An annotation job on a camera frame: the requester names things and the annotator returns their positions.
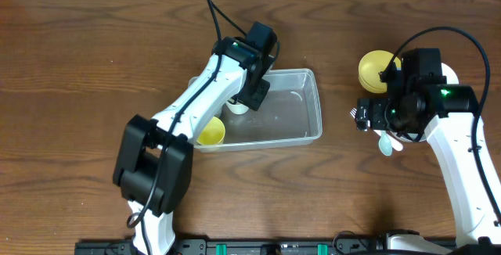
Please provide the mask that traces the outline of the grey plastic bowl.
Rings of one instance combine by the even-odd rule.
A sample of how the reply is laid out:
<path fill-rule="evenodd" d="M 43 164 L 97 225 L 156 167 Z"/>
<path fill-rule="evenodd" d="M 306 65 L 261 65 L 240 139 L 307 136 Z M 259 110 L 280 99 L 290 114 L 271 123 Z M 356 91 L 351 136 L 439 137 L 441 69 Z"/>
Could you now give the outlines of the grey plastic bowl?
<path fill-rule="evenodd" d="M 425 134 L 417 134 L 407 131 L 392 131 L 391 134 L 400 142 L 425 142 L 427 140 Z"/>

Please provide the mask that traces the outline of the yellow plastic bowl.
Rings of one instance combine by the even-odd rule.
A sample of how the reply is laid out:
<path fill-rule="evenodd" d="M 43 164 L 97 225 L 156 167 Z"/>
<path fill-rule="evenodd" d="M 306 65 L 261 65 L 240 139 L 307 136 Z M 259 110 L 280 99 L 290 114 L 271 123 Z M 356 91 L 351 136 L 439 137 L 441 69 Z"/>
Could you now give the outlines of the yellow plastic bowl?
<path fill-rule="evenodd" d="M 384 50 L 366 53 L 359 62 L 359 82 L 365 90 L 375 94 L 387 91 L 387 84 L 380 81 L 379 72 L 384 71 L 393 54 Z"/>

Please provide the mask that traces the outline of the clear plastic container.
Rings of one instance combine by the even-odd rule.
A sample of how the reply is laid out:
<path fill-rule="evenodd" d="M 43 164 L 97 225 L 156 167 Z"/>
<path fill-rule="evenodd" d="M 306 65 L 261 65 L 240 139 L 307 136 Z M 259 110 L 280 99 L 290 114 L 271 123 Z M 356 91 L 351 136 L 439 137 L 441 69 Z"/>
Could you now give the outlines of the clear plastic container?
<path fill-rule="evenodd" d="M 222 144 L 200 145 L 204 153 L 307 145 L 323 133 L 315 75 L 310 69 L 271 70 L 270 89 L 259 110 L 234 114 L 227 105 L 218 117 L 225 126 Z"/>

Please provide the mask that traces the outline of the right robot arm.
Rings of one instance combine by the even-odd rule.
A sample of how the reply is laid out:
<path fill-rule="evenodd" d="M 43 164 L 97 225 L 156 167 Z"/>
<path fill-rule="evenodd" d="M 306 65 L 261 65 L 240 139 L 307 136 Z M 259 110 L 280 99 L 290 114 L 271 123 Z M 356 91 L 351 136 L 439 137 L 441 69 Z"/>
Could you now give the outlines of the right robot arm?
<path fill-rule="evenodd" d="M 500 251 L 500 179 L 487 148 L 471 87 L 412 84 L 386 98 L 359 99 L 351 111 L 360 131 L 424 139 L 438 160 L 461 249 Z"/>

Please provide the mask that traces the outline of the white plastic cup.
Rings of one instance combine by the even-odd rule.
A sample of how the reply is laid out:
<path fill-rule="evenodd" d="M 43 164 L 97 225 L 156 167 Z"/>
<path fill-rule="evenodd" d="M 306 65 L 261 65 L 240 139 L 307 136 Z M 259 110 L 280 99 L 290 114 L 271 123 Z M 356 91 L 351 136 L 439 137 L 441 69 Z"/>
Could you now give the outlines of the white plastic cup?
<path fill-rule="evenodd" d="M 249 110 L 248 106 L 245 106 L 244 104 L 241 104 L 239 102 L 227 101 L 225 104 L 228 109 L 236 115 L 245 114 Z"/>

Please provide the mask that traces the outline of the yellow plastic cup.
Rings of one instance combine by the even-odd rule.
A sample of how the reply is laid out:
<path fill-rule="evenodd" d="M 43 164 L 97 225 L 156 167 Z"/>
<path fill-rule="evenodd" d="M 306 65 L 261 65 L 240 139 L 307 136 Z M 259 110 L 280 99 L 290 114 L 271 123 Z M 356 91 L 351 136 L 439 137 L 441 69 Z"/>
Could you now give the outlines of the yellow plastic cup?
<path fill-rule="evenodd" d="M 225 125 L 218 117 L 212 117 L 196 142 L 199 145 L 219 145 L 224 142 Z"/>

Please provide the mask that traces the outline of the white plastic bowl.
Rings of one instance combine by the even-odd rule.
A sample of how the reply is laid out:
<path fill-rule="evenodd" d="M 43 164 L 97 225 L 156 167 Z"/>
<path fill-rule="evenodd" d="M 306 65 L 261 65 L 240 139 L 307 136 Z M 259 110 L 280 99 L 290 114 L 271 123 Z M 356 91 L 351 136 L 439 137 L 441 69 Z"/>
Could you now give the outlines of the white plastic bowl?
<path fill-rule="evenodd" d="M 442 75 L 446 77 L 446 84 L 459 84 L 455 71 L 445 63 L 442 63 Z"/>

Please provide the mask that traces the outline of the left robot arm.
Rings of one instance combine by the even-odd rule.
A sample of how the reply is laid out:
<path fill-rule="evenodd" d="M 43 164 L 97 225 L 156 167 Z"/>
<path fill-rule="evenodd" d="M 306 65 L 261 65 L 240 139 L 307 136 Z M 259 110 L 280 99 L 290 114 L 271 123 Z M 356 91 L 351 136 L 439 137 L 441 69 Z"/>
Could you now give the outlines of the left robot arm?
<path fill-rule="evenodd" d="M 134 247 L 166 254 L 175 242 L 173 212 L 191 182 L 194 143 L 228 101 L 258 110 L 270 84 L 264 80 L 279 48 L 275 38 L 247 35 L 215 43 L 201 75 L 166 109 L 126 123 L 113 183 L 132 210 Z"/>

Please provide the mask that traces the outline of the mint green plastic spoon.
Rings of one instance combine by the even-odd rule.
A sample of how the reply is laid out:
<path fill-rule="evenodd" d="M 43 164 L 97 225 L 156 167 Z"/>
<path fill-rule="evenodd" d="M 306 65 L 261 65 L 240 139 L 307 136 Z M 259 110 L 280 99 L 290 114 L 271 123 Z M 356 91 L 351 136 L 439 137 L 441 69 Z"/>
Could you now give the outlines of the mint green plastic spoon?
<path fill-rule="evenodd" d="M 381 153 L 385 156 L 391 156 L 393 153 L 393 146 L 391 144 L 391 140 L 387 136 L 386 131 L 380 132 L 380 139 L 378 141 L 378 146 Z"/>

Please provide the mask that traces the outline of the pink plastic fork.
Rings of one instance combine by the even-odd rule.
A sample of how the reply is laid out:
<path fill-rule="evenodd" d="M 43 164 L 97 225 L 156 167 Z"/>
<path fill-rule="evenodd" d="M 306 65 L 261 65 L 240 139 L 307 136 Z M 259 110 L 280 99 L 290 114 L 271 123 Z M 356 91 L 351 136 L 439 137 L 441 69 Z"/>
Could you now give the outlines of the pink plastic fork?
<path fill-rule="evenodd" d="M 380 136 L 380 130 L 374 130 L 374 132 Z M 399 141 L 397 141 L 396 139 L 390 137 L 389 135 L 387 135 L 389 137 L 389 139 L 391 140 L 391 144 L 393 146 L 393 151 L 396 150 L 396 151 L 402 151 L 403 150 L 403 144 Z"/>

